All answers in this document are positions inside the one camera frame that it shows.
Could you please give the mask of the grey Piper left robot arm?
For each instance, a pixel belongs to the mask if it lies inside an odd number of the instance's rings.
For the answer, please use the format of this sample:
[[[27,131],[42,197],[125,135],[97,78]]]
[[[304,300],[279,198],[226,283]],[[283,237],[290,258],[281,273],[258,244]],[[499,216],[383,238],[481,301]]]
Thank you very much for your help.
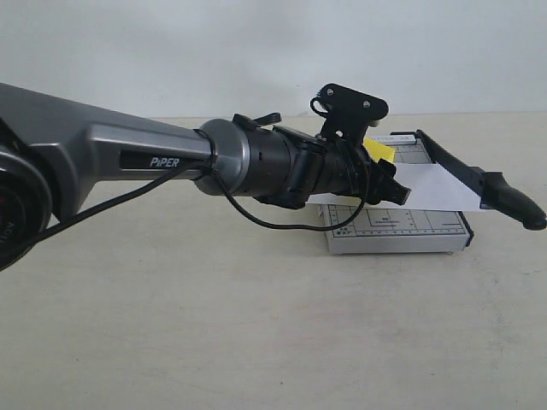
[[[363,145],[387,115],[385,101],[331,84],[310,104],[324,119],[313,136],[283,126],[277,113],[184,128],[2,85],[2,267],[87,219],[83,202],[101,181],[141,180],[151,190],[187,179],[211,196],[287,209],[316,194],[403,205],[410,188]]]

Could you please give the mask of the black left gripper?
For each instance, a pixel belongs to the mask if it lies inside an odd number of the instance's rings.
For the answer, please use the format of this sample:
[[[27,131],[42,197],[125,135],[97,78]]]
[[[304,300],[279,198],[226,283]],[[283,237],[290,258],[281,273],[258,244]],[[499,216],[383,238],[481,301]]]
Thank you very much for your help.
[[[376,161],[372,169],[372,159],[362,145],[335,137],[327,144],[320,193],[361,198],[372,205],[389,202],[402,206],[411,189],[394,179],[396,172],[397,167],[384,158]]]

